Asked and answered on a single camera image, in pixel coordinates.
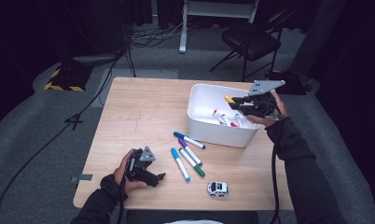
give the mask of chair seat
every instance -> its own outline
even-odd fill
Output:
[[[280,48],[281,42],[265,31],[261,31],[252,23],[245,23],[234,28],[228,29],[222,34],[222,40],[232,49],[236,49],[244,41],[244,48],[237,52],[243,55],[248,61],[253,62],[263,56]]]

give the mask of white container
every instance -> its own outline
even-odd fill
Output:
[[[191,139],[213,143],[228,147],[246,147],[251,142],[257,130],[258,124],[252,124],[243,114],[232,110],[225,101],[226,95],[230,97],[244,97],[246,90],[234,89],[223,86],[196,84],[191,89],[187,106],[188,131]],[[219,124],[213,116],[214,110],[238,124],[235,115],[240,114],[243,127],[229,127]]]

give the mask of chair backrest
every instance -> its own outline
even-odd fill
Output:
[[[295,15],[297,11],[302,9],[302,5],[295,5],[292,7],[285,8],[279,12],[277,12],[275,15],[268,18],[266,21],[264,21],[262,24],[259,25],[261,30],[268,31],[268,30],[278,30],[284,28],[287,21]]]

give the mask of white toy car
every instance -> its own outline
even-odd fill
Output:
[[[208,194],[212,197],[225,197],[228,195],[228,184],[225,182],[211,182],[208,184]]]

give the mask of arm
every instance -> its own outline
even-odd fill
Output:
[[[124,188],[115,182],[113,175],[104,177],[101,181],[101,188],[91,194],[82,210],[71,223],[109,223],[110,215],[118,201],[119,188],[124,193]]]
[[[274,142],[277,129],[281,128],[276,153],[285,161],[287,184],[298,223],[346,223],[336,197],[300,131],[290,118],[284,119],[281,127],[279,122],[266,130]]]

